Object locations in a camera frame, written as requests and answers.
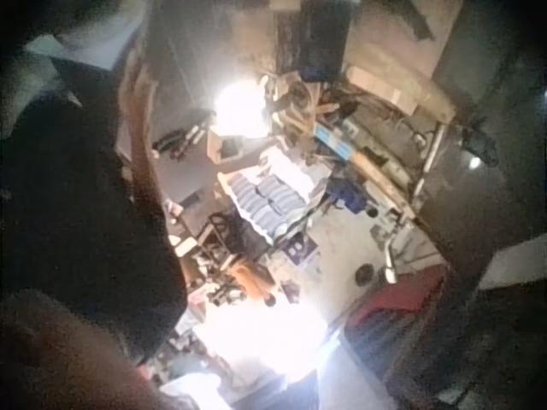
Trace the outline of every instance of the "metal pipe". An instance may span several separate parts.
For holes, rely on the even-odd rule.
[[[426,162],[424,162],[424,167],[421,172],[421,178],[418,180],[418,183],[416,184],[416,187],[414,188],[414,192],[412,193],[412,201],[415,201],[416,197],[420,194],[422,188],[424,187],[424,184],[426,182],[426,176],[429,174],[429,171],[431,170],[433,161],[435,161],[435,157],[437,156],[437,153],[438,153],[438,148],[441,146],[441,142],[443,141],[443,137],[445,133],[446,133],[446,124],[438,123],[437,131],[435,132],[435,136],[433,137],[431,147],[429,149],[429,152],[427,153]]]

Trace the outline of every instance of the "fabric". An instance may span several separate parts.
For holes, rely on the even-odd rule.
[[[184,312],[185,282],[165,226],[130,201],[113,146],[70,102],[26,108],[2,142],[2,292],[41,290],[146,357]]]

